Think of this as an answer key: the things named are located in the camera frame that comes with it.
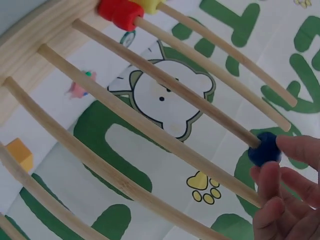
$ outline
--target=yellow bead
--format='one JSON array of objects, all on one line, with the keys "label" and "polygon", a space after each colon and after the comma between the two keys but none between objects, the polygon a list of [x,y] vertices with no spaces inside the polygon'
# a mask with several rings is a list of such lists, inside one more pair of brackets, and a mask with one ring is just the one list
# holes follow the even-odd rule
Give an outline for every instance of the yellow bead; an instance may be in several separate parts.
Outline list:
[{"label": "yellow bead", "polygon": [[157,6],[159,3],[165,3],[166,0],[130,0],[143,7],[144,12],[150,15],[157,13]]},{"label": "yellow bead", "polygon": [[34,167],[34,156],[32,152],[19,138],[10,142],[6,146],[6,149],[26,172],[29,172]]}]

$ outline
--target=wooden rod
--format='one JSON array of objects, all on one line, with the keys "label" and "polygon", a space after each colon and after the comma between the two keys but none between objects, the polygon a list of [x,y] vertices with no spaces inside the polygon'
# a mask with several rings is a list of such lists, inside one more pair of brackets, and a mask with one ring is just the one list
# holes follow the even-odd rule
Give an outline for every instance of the wooden rod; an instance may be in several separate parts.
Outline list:
[{"label": "wooden rod", "polygon": [[0,228],[11,240],[27,240],[0,212]]},{"label": "wooden rod", "polygon": [[[30,97],[25,93],[18,84],[9,78],[4,84],[9,91],[13,91],[19,95],[20,101],[26,101],[26,105],[30,103]],[[11,173],[11,175],[19,181],[25,189],[28,190],[32,196],[37,199],[50,213],[52,213],[57,219],[59,219],[68,228],[78,234],[85,240],[109,240],[101,233],[97,232],[93,228],[84,224],[79,218],[77,218],[72,212],[66,209],[61,203],[59,203],[54,197],[52,197],[36,180],[34,180],[11,156],[5,146],[0,142],[0,161],[5,168]]]},{"label": "wooden rod", "polygon": [[[142,120],[138,125],[156,126],[149,122],[145,117],[141,116],[138,112],[133,110],[127,104],[122,102],[112,93],[108,92],[105,88],[101,87],[96,82],[92,81],[83,72],[66,61],[61,56],[57,55],[46,45],[39,49],[39,53],[49,59],[53,65],[57,66],[62,72],[66,72],[69,77],[75,82],[82,83],[89,93],[96,96],[97,99],[102,99],[104,104],[107,103],[108,107],[115,112],[119,112],[124,119],[134,119],[133,122]],[[35,101],[11,78],[7,78],[4,86],[10,93],[17,99],[17,101],[36,119],[39,124],[45,128],[54,138],[56,138],[66,149],[68,149],[74,156],[96,174],[102,177],[105,181],[109,182],[121,192],[132,198],[133,200],[141,203],[144,207],[150,209],[154,213],[175,224],[186,232],[203,240],[229,240],[229,238],[222,234],[215,232],[211,228],[203,225],[202,223],[192,219],[184,213],[178,211],[169,204],[163,202],[161,199],[152,195],[150,192],[136,184],[134,181],[123,175],[117,169],[112,167],[101,157],[91,151],[86,145],[75,138],[67,130],[65,130],[59,123],[57,123],[51,116],[49,116]],[[160,131],[159,138],[164,139],[165,142],[170,140],[164,136],[164,131]],[[172,149],[183,151],[183,148],[178,149],[174,146]]]},{"label": "wooden rod", "polygon": [[251,61],[248,57],[242,54],[239,50],[231,46],[229,43],[224,41],[221,37],[214,34],[212,31],[207,29],[205,26],[185,16],[181,12],[173,9],[172,7],[160,2],[157,9],[167,14],[168,16],[176,19],[186,27],[200,34],[219,48],[223,49],[226,53],[236,59],[239,63],[244,65],[258,78],[260,78],[265,84],[267,84],[274,92],[276,92],[283,100],[285,100],[291,107],[295,107],[298,100],[285,88],[283,88],[275,79],[268,75],[263,69]]},{"label": "wooden rod", "polygon": [[195,63],[199,64],[209,73],[215,75],[218,79],[223,81],[230,88],[247,99],[251,104],[256,106],[261,112],[263,112],[267,117],[273,120],[285,132],[288,132],[290,130],[291,123],[286,118],[284,118],[279,112],[277,112],[269,104],[267,104],[256,94],[254,94],[250,89],[248,89],[230,73],[226,72],[224,69],[207,59],[201,53],[197,52],[187,44],[180,41],[178,38],[170,35],[166,31],[141,17],[137,17],[134,21],[134,24],[147,31],[148,33],[154,35],[161,41],[167,43],[172,48],[176,49],[177,51],[193,60]]},{"label": "wooden rod", "polygon": [[198,108],[201,112],[205,113],[211,119],[215,120],[221,126],[229,130],[239,139],[244,141],[252,148],[257,148],[260,145],[260,140],[251,132],[246,130],[243,126],[231,119],[228,115],[223,113],[217,107],[213,106],[210,102],[203,97],[196,94],[187,86],[177,81],[175,78],[162,71],[160,68],[154,66],[148,60],[124,47],[122,44],[116,42],[112,38],[106,36],[99,30],[94,29],[87,23],[77,19],[72,24],[73,28],[87,35],[89,38],[95,40],[102,46],[116,53],[121,58],[128,61],[130,64],[141,69],[150,77],[155,79],[159,84],[164,85],[181,98]]},{"label": "wooden rod", "polygon": [[38,52],[120,118],[124,119],[143,134],[163,146],[169,152],[175,154],[177,157],[210,178],[215,179],[217,182],[255,206],[261,206],[259,197],[253,189],[231,176],[178,139],[172,137],[162,128],[158,127],[139,112],[122,102],[118,97],[101,87],[95,81],[92,81],[87,75],[58,55],[50,47],[44,44],[39,48]]}]

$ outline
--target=finger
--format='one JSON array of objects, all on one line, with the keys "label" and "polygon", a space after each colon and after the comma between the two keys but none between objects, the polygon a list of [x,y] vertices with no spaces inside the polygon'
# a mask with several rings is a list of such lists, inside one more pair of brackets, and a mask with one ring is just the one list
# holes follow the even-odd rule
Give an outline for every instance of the finger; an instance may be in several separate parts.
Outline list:
[{"label": "finger", "polygon": [[320,239],[320,209],[307,215],[299,221],[288,234],[288,240],[318,240]]},{"label": "finger", "polygon": [[276,144],[289,158],[303,162],[319,171],[320,139],[311,136],[279,135]]},{"label": "finger", "polygon": [[267,162],[260,168],[258,194],[263,203],[280,195],[280,167],[276,162]]},{"label": "finger", "polygon": [[[260,175],[259,167],[252,167],[250,170],[250,175],[252,179],[257,183]],[[282,185],[280,186],[280,193],[285,207],[298,219],[304,218],[308,213],[313,211],[309,205],[305,204],[301,200],[293,196],[288,190],[286,190]]]},{"label": "finger", "polygon": [[320,208],[320,188],[318,184],[288,167],[282,167],[280,172],[282,181],[295,191],[304,202],[312,207]]},{"label": "finger", "polygon": [[262,209],[256,212],[253,218],[254,239],[275,239],[278,234],[276,221],[285,211],[285,205],[281,198],[270,199]]},{"label": "finger", "polygon": [[[280,175],[280,166],[277,162],[267,162],[261,167],[258,180],[258,195],[263,203],[274,197],[282,198]],[[297,221],[298,219],[285,207],[283,214],[277,221],[277,226],[282,233],[287,234]]]},{"label": "finger", "polygon": [[293,196],[284,186],[280,186],[282,199],[285,207],[297,218],[303,219],[307,214],[310,214],[313,209],[300,199]]}]

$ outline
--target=cartoon bear face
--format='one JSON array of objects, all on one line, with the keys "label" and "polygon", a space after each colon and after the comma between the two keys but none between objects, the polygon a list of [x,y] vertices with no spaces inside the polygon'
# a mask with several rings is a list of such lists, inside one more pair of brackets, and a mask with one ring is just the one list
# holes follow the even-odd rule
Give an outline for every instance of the cartoon bear face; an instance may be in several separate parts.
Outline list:
[{"label": "cartoon bear face", "polygon": [[[211,75],[204,70],[196,72],[194,66],[186,64],[190,62],[188,58],[173,52],[172,48],[168,48],[168,51],[171,51],[169,59],[166,57],[165,47],[157,42],[143,56],[209,101],[216,88]],[[118,96],[128,95],[134,109],[181,141],[189,137],[192,123],[202,115],[196,107],[133,65],[113,81],[108,90]]]},{"label": "cartoon bear face", "polygon": [[[204,93],[213,88],[208,76],[196,74],[177,61],[164,60],[154,65],[201,97],[205,97]],[[140,72],[138,79],[132,81],[136,81],[132,84],[132,97],[136,108],[146,117],[160,123],[173,137],[183,137],[187,133],[188,122],[196,118],[199,110],[146,73]]]}]

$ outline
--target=orange block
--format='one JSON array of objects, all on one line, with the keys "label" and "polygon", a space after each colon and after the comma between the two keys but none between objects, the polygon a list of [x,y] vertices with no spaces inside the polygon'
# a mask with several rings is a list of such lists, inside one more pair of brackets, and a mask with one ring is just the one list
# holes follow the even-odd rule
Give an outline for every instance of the orange block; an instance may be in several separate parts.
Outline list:
[{"label": "orange block", "polygon": [[19,138],[10,142],[6,146],[6,149],[26,172],[29,172],[34,167],[34,156],[32,152]]}]

